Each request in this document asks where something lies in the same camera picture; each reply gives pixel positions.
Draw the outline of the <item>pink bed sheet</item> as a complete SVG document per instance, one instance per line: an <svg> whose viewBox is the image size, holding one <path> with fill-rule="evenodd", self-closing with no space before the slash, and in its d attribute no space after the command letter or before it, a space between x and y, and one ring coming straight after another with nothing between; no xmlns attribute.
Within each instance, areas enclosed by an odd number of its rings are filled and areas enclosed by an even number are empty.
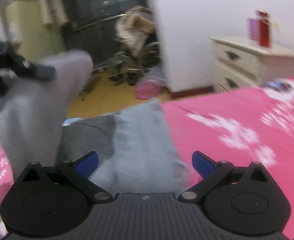
<svg viewBox="0 0 294 240"><path fill-rule="evenodd" d="M200 151L214 161L269 173L268 203L183 203L174 193L117 193L110 202L23 202L21 178L6 174L1 239L294 239L294 77L263 86L160 103L169 135L202 180Z"/></svg>

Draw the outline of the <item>grey hoodie sweatshirt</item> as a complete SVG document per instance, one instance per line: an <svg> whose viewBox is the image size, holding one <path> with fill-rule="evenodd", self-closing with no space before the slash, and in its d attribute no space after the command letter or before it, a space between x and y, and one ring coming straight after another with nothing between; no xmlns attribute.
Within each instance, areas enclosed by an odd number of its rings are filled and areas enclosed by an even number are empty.
<svg viewBox="0 0 294 240"><path fill-rule="evenodd" d="M67 109L93 70L90 55L71 50L42 60L52 81L21 79L0 100L0 142L18 177L31 161L52 166L97 152L89 179L111 194L174 193L187 188L188 167L169 135L159 100L64 126Z"/></svg>

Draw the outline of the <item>wheelchair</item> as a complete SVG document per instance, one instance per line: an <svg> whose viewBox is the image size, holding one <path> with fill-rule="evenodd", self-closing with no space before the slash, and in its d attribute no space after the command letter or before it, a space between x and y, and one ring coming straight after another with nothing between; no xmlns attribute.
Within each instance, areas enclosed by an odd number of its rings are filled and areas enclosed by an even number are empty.
<svg viewBox="0 0 294 240"><path fill-rule="evenodd" d="M119 51L107 60L108 78L115 86L127 83L135 86L137 82L150 70L161 64L160 43L150 42L133 56L127 50Z"/></svg>

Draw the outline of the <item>pink bag in plastic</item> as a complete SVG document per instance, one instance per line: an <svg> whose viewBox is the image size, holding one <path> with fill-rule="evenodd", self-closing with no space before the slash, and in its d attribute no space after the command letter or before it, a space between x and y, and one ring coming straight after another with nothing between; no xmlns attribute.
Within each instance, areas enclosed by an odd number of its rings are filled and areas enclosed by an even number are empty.
<svg viewBox="0 0 294 240"><path fill-rule="evenodd" d="M150 100L157 97L162 89L167 86L167 81L161 67L149 70L136 84L134 93L138 100Z"/></svg>

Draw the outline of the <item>cream bedside cabinet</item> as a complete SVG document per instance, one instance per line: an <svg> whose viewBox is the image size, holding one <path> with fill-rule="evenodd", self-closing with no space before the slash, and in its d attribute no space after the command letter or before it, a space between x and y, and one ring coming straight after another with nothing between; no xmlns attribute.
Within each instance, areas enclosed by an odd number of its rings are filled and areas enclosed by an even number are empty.
<svg viewBox="0 0 294 240"><path fill-rule="evenodd" d="M273 44L261 47L246 37L211 37L213 89L230 92L294 76L294 51Z"/></svg>

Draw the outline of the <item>red bottle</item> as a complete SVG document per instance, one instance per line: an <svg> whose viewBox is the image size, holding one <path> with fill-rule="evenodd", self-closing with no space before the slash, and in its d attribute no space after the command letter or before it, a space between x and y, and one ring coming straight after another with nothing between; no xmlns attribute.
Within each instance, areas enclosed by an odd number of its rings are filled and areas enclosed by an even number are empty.
<svg viewBox="0 0 294 240"><path fill-rule="evenodd" d="M270 47L270 15L263 10L257 10L257 42L264 48Z"/></svg>

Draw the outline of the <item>purple box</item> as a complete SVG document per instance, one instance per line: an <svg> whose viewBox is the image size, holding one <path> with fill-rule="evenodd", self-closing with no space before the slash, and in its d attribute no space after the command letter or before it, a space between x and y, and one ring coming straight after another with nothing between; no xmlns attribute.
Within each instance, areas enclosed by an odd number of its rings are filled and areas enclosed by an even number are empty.
<svg viewBox="0 0 294 240"><path fill-rule="evenodd" d="M248 38L252 41L257 40L257 19L247 18Z"/></svg>

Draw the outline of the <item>beige coat on wheelchair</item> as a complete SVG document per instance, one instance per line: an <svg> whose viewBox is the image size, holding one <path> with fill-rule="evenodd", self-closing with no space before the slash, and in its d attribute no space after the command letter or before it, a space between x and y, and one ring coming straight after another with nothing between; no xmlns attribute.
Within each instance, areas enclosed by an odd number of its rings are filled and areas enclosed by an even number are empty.
<svg viewBox="0 0 294 240"><path fill-rule="evenodd" d="M150 8L136 6L125 12L115 25L120 42L137 57L149 35L156 32L156 22Z"/></svg>

